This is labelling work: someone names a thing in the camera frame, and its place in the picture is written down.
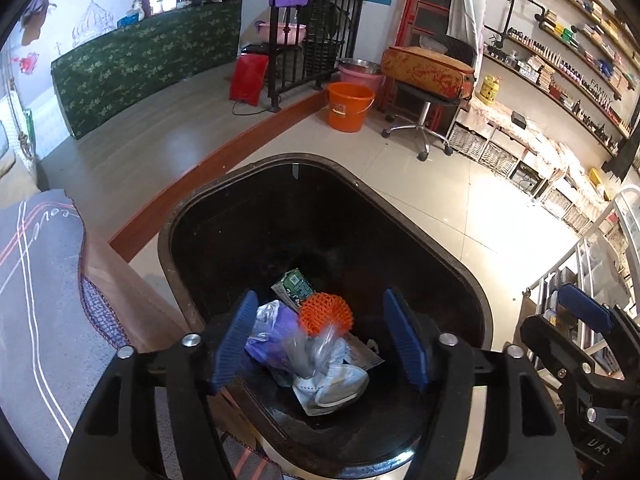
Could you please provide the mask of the white face mask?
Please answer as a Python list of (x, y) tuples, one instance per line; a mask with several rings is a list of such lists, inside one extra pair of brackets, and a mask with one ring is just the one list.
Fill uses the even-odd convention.
[(313, 378), (296, 378), (293, 391), (302, 407), (309, 413), (337, 410), (355, 401), (367, 389), (369, 375), (362, 368), (350, 364), (332, 364), (326, 374)]

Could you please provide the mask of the white paper bag blue logo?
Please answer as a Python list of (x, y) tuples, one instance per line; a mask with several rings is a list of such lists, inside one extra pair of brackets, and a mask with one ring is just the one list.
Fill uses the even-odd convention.
[[(344, 341), (346, 341), (347, 351), (346, 351), (346, 356), (344, 361), (341, 362), (340, 364), (350, 364), (350, 365), (358, 366), (363, 370), (365, 370), (369, 375), (370, 370), (373, 370), (375, 367), (384, 363), (384, 360), (377, 353), (375, 353), (366, 344), (363, 344), (355, 336), (352, 336), (351, 334), (347, 334), (343, 337), (343, 339)], [(303, 407), (302, 409), (305, 412), (305, 414), (309, 417), (329, 415), (337, 411), (337, 410), (327, 410), (322, 412), (318, 411), (318, 412), (309, 413)]]

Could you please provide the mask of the dark woven trash bin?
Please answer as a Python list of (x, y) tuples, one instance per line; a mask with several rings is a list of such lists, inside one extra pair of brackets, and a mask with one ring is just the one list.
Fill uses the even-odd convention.
[(432, 416), (408, 382), (383, 318), (387, 289), (476, 348), (492, 321), (484, 290), (437, 240), (336, 162), (271, 156), (210, 182), (168, 216), (158, 255), (191, 326), (219, 320), (244, 292), (284, 305), (282, 339), (333, 338), (369, 377), (326, 415), (305, 410), (273, 359), (246, 352), (230, 393), (273, 449), (321, 477), (362, 479), (404, 466)]

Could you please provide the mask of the blue striped tablecloth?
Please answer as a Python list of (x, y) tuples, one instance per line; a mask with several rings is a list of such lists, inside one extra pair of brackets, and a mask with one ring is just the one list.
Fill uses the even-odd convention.
[[(80, 415), (116, 352), (162, 351), (190, 333), (172, 307), (128, 266), (91, 247), (74, 202), (61, 190), (40, 192), (1, 213), (1, 422), (10, 439), (6, 479), (63, 479), (62, 461)], [(231, 479), (277, 479), (280, 468), (217, 426)], [(167, 396), (155, 391), (166, 476), (182, 475)]]

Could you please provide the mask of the clear crumpled plastic wrapper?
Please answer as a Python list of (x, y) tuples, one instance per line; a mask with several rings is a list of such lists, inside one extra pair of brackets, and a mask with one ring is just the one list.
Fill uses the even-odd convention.
[(298, 328), (292, 336), (285, 338), (282, 346), (288, 359), (288, 370), (295, 376), (309, 379), (325, 373), (331, 364), (344, 361), (347, 344), (336, 324), (311, 336)]

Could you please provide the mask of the green white milk carton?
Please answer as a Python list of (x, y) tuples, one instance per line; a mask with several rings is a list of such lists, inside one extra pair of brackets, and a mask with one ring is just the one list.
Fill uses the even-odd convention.
[(294, 269), (282, 276), (280, 281), (271, 286), (272, 291), (280, 301), (298, 312), (302, 303), (314, 294), (311, 284), (298, 269)]

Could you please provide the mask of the yellow bottle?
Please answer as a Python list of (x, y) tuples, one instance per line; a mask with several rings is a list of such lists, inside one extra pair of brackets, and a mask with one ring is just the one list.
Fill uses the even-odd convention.
[(477, 97), (486, 105), (491, 106), (496, 102), (500, 89), (500, 79), (496, 76), (486, 75), (477, 91)]

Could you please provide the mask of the orange plastic bucket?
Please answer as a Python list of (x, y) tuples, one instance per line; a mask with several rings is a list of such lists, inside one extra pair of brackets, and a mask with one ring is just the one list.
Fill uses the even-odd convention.
[(328, 124), (337, 131), (356, 133), (367, 118), (375, 93), (361, 84), (332, 82), (328, 87)]

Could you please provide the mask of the pink bucket with basin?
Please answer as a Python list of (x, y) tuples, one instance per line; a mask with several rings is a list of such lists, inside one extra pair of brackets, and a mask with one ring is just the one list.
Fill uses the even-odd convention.
[(337, 68), (341, 82), (359, 84), (374, 93), (378, 93), (382, 88), (385, 76), (382, 74), (381, 66), (376, 63), (360, 58), (341, 58), (337, 61)]

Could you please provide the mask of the red ladder shelf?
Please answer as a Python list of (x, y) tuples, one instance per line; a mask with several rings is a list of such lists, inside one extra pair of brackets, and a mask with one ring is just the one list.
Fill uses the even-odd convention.
[(451, 0), (405, 0), (395, 44), (417, 46), (423, 37), (437, 39), (446, 35)]

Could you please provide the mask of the green floral covered counter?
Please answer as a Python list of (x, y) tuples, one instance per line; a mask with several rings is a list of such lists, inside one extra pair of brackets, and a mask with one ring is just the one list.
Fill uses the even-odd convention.
[(183, 79), (233, 62), (242, 2), (186, 6), (90, 40), (51, 64), (70, 135), (80, 139)]

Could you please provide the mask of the red shopping bag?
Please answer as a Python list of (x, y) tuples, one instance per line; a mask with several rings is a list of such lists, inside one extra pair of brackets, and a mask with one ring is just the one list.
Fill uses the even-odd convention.
[(230, 100), (257, 106), (268, 64), (269, 58), (265, 54), (241, 53), (235, 63)]

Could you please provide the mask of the black metal railing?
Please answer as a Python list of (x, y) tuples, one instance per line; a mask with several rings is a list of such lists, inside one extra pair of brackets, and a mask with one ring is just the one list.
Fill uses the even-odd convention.
[(267, 32), (269, 109), (305, 84), (320, 89), (337, 63), (355, 52), (363, 0), (308, 0), (304, 6), (270, 8)]

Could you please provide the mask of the purple folded umbrella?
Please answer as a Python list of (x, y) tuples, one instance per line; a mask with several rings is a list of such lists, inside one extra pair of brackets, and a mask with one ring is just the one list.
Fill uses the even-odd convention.
[(50, 0), (32, 0), (21, 16), (23, 47), (29, 46), (40, 37), (50, 8)]

